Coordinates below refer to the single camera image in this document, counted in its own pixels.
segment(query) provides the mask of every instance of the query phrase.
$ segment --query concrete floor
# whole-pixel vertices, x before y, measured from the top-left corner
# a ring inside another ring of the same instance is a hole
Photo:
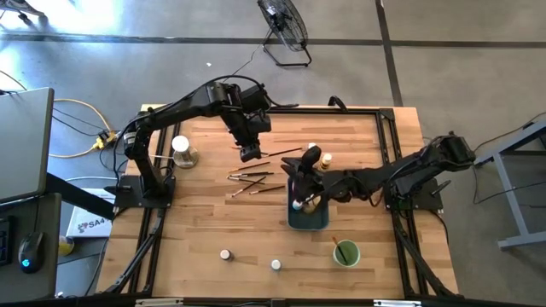
[[[373,0],[293,0],[310,38],[381,39]],[[16,14],[0,20],[7,33],[83,33],[177,38],[262,38],[267,30],[248,0],[49,0],[29,1],[49,24],[23,24]],[[395,40],[544,41],[546,3],[532,0],[384,0]],[[255,44],[55,43],[0,40],[0,69],[28,88],[50,86],[55,97],[87,101],[106,114],[114,129],[134,117],[143,103],[169,102],[203,80],[228,74],[246,62]],[[273,52],[298,58],[282,46]],[[392,106],[382,46],[312,45],[307,69],[275,67],[263,52],[241,73],[265,83],[279,102],[325,104],[337,95],[349,105]],[[417,107],[424,136],[454,130],[474,148],[543,112],[546,49],[393,48],[405,106]],[[0,76],[1,87],[14,87]],[[87,109],[58,108],[99,124]],[[85,150],[91,139],[54,123],[51,153]],[[59,177],[112,176],[98,153],[80,159],[49,159]],[[442,174],[444,218],[461,294],[524,304],[546,302],[546,244],[500,252],[497,240],[516,235],[505,197],[473,205],[471,171]],[[108,182],[76,182],[101,187]],[[479,171],[479,196],[501,188],[494,169]],[[545,210],[534,209],[537,216]],[[61,232],[70,206],[63,207]],[[542,223],[530,225],[540,229]],[[98,252],[100,240],[83,242],[78,255]],[[86,258],[60,266],[57,288],[82,295],[96,265]]]

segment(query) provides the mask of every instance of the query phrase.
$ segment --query computer mouse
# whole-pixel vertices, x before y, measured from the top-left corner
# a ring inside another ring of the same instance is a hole
[[[44,233],[31,232],[20,241],[19,265],[27,274],[38,272],[44,264]]]

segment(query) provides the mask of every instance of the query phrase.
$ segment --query computer monitor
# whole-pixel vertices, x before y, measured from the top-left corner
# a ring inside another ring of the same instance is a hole
[[[51,88],[0,96],[0,204],[45,190],[53,97]]]

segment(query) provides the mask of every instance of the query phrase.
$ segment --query wooden table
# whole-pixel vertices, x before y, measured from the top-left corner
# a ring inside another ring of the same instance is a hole
[[[411,154],[423,145],[417,111],[413,107],[394,110],[402,154]],[[264,152],[314,142],[323,153],[333,155],[331,169],[382,165],[373,116],[272,114],[271,123],[272,132],[259,136]],[[226,175],[242,163],[220,118],[185,121],[180,133],[199,151],[200,160],[191,170],[175,171],[177,188],[163,230],[155,297],[403,297],[392,220],[384,206],[374,208],[361,200],[345,204],[332,200],[330,223],[325,230],[293,230],[287,226],[284,190],[229,197],[242,185],[228,181]],[[157,135],[151,141],[150,153],[155,152]],[[298,157],[302,153],[286,156]],[[286,183],[287,176],[280,168],[281,157],[248,163],[271,161],[253,169],[276,173],[268,176],[261,188]],[[132,161],[127,172],[138,172]],[[135,208],[114,221],[99,291],[111,285],[129,263],[136,249],[141,219],[142,209]],[[442,224],[426,211],[417,211],[415,222],[423,257],[456,293]],[[338,240],[351,239],[358,244],[362,258],[356,267],[344,269],[334,263],[333,235]],[[233,262],[220,259],[223,249],[235,254]],[[282,262],[280,272],[270,268],[273,259]],[[146,276],[148,260],[145,258],[143,263],[139,285]],[[412,284],[417,289],[415,267],[412,261],[408,263]]]

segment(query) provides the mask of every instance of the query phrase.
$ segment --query keyboard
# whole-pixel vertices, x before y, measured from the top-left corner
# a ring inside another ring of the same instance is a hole
[[[12,224],[12,217],[0,217],[0,266],[11,264]]]

